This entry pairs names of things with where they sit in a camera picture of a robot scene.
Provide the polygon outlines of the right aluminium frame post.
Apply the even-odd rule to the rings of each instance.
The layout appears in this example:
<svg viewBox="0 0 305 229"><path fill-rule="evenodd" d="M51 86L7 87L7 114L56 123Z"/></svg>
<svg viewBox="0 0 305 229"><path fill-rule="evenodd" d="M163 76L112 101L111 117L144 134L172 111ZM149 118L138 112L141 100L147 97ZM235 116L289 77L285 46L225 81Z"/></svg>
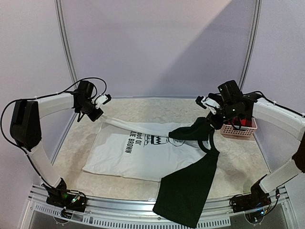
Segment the right aluminium frame post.
<svg viewBox="0 0 305 229"><path fill-rule="evenodd" d="M247 50L246 50L246 57L245 57L245 61L244 61L243 69L242 69L242 74L241 74L241 77L240 77L240 80L238 83L240 90L242 90L244 87L247 72L248 72L248 69L250 66L250 61L251 61L251 57L253 54L255 39L256 39L257 30L258 30L261 6L262 6L262 1L256 0L255 5L254 5L252 22L251 22L249 40L248 40L248 45L247 45Z"/></svg>

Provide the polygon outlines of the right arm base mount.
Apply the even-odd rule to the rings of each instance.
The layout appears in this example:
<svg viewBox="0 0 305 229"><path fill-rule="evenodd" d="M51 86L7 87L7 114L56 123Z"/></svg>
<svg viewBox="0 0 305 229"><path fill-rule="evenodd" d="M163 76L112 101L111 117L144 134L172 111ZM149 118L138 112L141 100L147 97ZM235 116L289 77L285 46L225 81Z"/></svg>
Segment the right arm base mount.
<svg viewBox="0 0 305 229"><path fill-rule="evenodd" d="M250 191L250 194L238 194L229 200L234 213L271 205L269 193L264 193L258 183L252 185Z"/></svg>

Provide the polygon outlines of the left aluminium frame post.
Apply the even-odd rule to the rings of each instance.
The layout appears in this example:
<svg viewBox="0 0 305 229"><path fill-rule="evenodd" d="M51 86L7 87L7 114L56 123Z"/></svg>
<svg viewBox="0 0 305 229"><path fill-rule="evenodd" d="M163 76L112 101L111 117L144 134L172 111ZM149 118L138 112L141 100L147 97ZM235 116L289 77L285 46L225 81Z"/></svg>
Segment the left aluminium frame post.
<svg viewBox="0 0 305 229"><path fill-rule="evenodd" d="M57 15L57 21L58 21L64 56L66 59L70 79L71 79L72 83L74 83L73 88L76 89L79 84L77 82L79 79L77 77L77 73L76 73L72 55L71 55L71 49L70 49L70 45L69 45L69 41L68 41L68 34L66 31L64 14L63 14L62 0L55 0L54 4L55 4L55 11L56 11L56 15Z"/></svg>

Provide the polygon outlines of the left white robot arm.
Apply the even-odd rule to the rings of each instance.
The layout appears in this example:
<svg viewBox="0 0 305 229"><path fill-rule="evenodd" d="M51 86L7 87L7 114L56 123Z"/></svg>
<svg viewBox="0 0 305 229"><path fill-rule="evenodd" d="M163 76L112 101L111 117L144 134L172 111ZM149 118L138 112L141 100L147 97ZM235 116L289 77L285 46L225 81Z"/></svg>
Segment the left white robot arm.
<svg viewBox="0 0 305 229"><path fill-rule="evenodd" d="M78 114L78 121L86 115L94 122L102 116L102 106L112 99L106 92L98 94L89 77L77 81L75 85L77 88L73 91L67 88L54 94L10 102L14 109L10 123L12 139L9 143L25 153L38 176L49 188L56 189L61 177L44 150L41 119L63 110L73 109Z"/></svg>

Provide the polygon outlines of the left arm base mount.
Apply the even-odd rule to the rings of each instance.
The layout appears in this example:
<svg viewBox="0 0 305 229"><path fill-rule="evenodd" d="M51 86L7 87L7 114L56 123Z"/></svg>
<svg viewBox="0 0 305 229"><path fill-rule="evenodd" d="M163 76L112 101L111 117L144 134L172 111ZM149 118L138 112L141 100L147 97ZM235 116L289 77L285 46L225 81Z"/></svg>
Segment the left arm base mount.
<svg viewBox="0 0 305 229"><path fill-rule="evenodd" d="M46 184L42 186L47 190L47 204L60 207L67 210L85 212L87 206L87 197L83 192L67 189L67 185L63 178L57 187L50 187Z"/></svg>

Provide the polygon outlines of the aluminium frame post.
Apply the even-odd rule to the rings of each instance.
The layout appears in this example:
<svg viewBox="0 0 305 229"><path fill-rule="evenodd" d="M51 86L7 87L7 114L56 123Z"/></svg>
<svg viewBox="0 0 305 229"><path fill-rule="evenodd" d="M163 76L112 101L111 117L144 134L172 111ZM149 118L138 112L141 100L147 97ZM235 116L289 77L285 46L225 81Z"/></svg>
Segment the aluminium frame post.
<svg viewBox="0 0 305 229"><path fill-rule="evenodd" d="M250 61L251 61L251 57L253 54L255 39L256 39L257 30L258 30L261 6L262 6L262 1L256 0L255 5L254 5L252 22L251 22L249 40L248 40L248 45L247 45L247 50L246 50L246 57L245 57L245 61L244 61L243 69L242 69L242 74L241 74L241 77L240 77L240 80L238 83L240 90L242 90L244 87L247 72L248 72L248 69L250 66Z"/></svg>
<svg viewBox="0 0 305 229"><path fill-rule="evenodd" d="M55 0L54 4L55 4L55 11L56 11L56 15L57 15L57 21L58 21L64 56L66 59L70 79L71 79L72 83L74 83L73 88L76 89L79 84L77 82L79 79L77 77L77 73L76 73L72 55L71 55L71 49L70 49L70 45L69 45L69 41L68 41L68 34L66 31L64 14L63 14L62 0Z"/></svg>

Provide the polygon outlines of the white green raglan t-shirt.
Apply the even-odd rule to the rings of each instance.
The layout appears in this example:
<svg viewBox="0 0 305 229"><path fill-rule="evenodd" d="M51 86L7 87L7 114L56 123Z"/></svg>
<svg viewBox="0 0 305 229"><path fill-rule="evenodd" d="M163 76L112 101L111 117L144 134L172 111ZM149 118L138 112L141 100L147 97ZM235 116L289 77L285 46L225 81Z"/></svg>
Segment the white green raglan t-shirt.
<svg viewBox="0 0 305 229"><path fill-rule="evenodd" d="M104 117L83 170L160 184L153 212L195 228L209 195L219 151L205 117L193 124L135 123Z"/></svg>

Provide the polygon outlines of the pink plastic laundry basket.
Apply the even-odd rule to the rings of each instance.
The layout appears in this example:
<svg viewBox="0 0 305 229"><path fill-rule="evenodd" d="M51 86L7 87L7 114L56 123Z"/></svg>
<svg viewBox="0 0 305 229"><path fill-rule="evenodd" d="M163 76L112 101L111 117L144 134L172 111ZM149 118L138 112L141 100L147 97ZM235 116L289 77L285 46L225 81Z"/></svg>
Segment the pink plastic laundry basket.
<svg viewBox="0 0 305 229"><path fill-rule="evenodd" d="M220 133L224 136L233 136L241 138L250 138L253 136L257 130L257 123L254 118L252 118L252 127L235 128L232 125L224 124L220 129Z"/></svg>

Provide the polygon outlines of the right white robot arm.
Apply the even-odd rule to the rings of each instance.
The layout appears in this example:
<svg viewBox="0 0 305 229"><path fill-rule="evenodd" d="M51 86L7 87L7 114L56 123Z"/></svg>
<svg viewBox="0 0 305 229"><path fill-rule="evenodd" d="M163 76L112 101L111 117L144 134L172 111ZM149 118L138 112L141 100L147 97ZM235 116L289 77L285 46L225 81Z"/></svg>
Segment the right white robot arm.
<svg viewBox="0 0 305 229"><path fill-rule="evenodd" d="M285 164L265 176L259 187L268 193L305 171L305 115L266 98L262 92L242 93L236 81L218 86L217 94L198 99L198 104L210 112L207 116L215 129L235 118L261 119L286 131L300 142L298 150Z"/></svg>

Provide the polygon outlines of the red black plaid garment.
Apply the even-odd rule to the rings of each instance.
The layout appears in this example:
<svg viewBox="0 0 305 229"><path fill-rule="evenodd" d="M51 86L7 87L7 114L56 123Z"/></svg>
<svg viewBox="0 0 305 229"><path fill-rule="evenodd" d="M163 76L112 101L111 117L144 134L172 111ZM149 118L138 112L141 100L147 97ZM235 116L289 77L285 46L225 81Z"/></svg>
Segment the red black plaid garment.
<svg viewBox="0 0 305 229"><path fill-rule="evenodd" d="M243 128L243 127L252 127L252 121L248 119L242 119L239 117L235 117L228 121L229 125L234 126L235 128Z"/></svg>

